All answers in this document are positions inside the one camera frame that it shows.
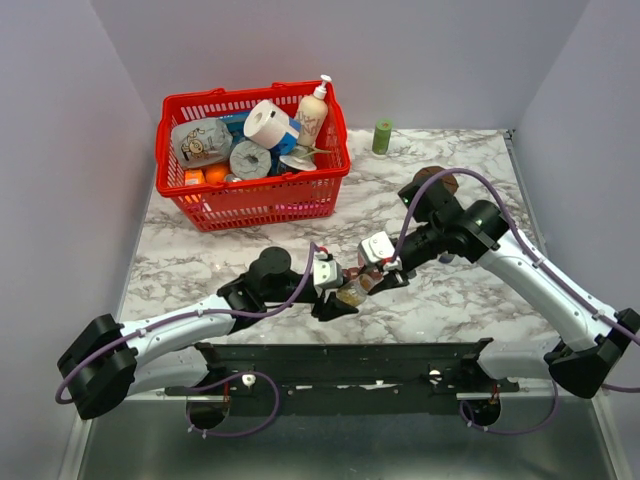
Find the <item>black metal bracket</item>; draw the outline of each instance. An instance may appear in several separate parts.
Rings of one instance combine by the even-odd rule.
[[[369,291],[369,296],[376,295],[377,293],[384,292],[385,290],[406,287],[409,285],[409,279],[412,277],[415,277],[415,275],[409,275],[405,271],[389,272]]]
[[[321,322],[328,322],[343,315],[352,315],[354,313],[358,313],[358,309],[340,300],[336,296],[336,292],[331,292],[326,300],[322,297],[318,298],[313,310],[311,310],[311,316]]]
[[[430,177],[416,178],[398,192],[406,206]],[[498,248],[498,240],[509,229],[495,204],[478,200],[464,209],[442,180],[435,182],[420,197],[413,218],[424,225],[407,235],[400,249],[399,257],[406,272],[445,251],[474,263],[490,249]]]
[[[281,398],[278,415],[420,412],[456,415],[458,393],[490,394],[493,391],[496,380],[489,378],[476,364],[479,353],[489,341],[392,345],[214,346],[199,343],[196,348],[209,368],[209,375],[200,386],[220,381],[235,372],[265,373],[278,386]],[[506,379],[499,383],[503,392],[518,390],[517,384]],[[266,416],[271,412],[274,396],[265,382],[258,380],[247,388],[241,379],[237,379],[231,381],[229,387],[229,415]],[[166,393],[187,394],[183,388],[167,389]],[[224,387],[203,392],[203,395],[207,394],[223,396]],[[215,419],[207,414],[212,405],[228,407],[222,402],[205,403],[210,403],[209,407],[199,407],[198,415],[192,410],[196,426],[215,423]],[[215,417],[221,418],[220,412],[216,412]]]

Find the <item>silver metal floor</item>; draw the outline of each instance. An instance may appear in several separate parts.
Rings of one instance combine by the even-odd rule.
[[[549,398],[503,399],[501,428],[531,425]],[[184,402],[125,401],[94,421],[83,480],[613,479],[591,402],[563,397],[547,429],[497,437],[458,417],[282,417],[242,439],[187,433]],[[242,429],[260,419],[229,419]]]

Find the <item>cable clip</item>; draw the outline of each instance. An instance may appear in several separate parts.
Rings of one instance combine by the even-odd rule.
[[[327,253],[326,249],[318,250],[313,253],[313,257],[316,260],[326,260],[327,258],[329,258],[329,253]]]
[[[391,261],[391,257],[384,258],[382,259],[380,264],[382,265],[382,270],[384,270],[385,272],[390,272],[392,270],[402,270],[402,260],[400,260],[400,257],[396,258],[394,262]]]
[[[600,320],[604,316],[605,316],[604,310],[600,309],[596,313],[591,315],[591,318],[593,318],[594,320]]]
[[[243,375],[242,383],[244,383],[247,388],[251,388],[253,384],[256,383],[256,376],[253,374]]]

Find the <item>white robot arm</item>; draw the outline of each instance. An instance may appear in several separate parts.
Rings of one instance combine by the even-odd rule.
[[[524,247],[535,251],[535,246],[521,231],[515,230],[516,238],[493,203],[480,200],[463,209],[443,185],[432,181],[429,190],[423,188],[426,181],[416,180],[399,192],[405,204],[412,204],[409,213],[422,225],[398,240],[379,232],[360,243],[361,273],[376,270],[384,275],[369,295],[406,286],[415,268],[444,252],[465,257],[504,280],[559,334],[534,342],[482,342],[473,358],[478,369],[471,369],[471,375],[496,380],[553,378],[577,396],[595,395],[629,344],[628,336],[602,317],[615,319],[614,326],[633,335],[640,328],[640,316],[631,309],[617,312],[593,298],[539,252],[533,261]],[[65,380],[57,398],[68,388],[71,399],[60,403],[73,402],[82,418],[93,418],[127,395],[199,385],[209,370],[192,346],[271,315],[265,313],[265,302],[284,302],[279,310],[293,302],[312,304],[312,315],[320,321],[357,312],[332,292],[347,278],[325,249],[312,245],[303,275],[290,266],[288,253],[271,247],[246,274],[197,304],[124,325],[116,324],[110,315],[98,317],[58,361]]]

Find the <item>plastic container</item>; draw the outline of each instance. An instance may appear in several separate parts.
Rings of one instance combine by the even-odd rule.
[[[270,99],[293,116],[298,103],[320,82],[274,83],[269,88],[172,95],[164,100],[156,137],[156,188],[171,198],[202,232],[327,217],[333,213],[342,178],[349,173],[347,128],[332,85],[327,85],[327,118],[316,145],[331,153],[316,155],[318,170],[280,176],[185,186],[184,170],[173,153],[171,129],[205,117],[224,117],[251,110]]]
[[[295,119],[300,124],[298,145],[310,147],[316,142],[317,134],[322,130],[322,124],[327,117],[328,107],[324,101],[327,96],[327,83],[331,83],[329,75],[322,75],[322,84],[316,87],[312,95],[306,95],[300,100]]]

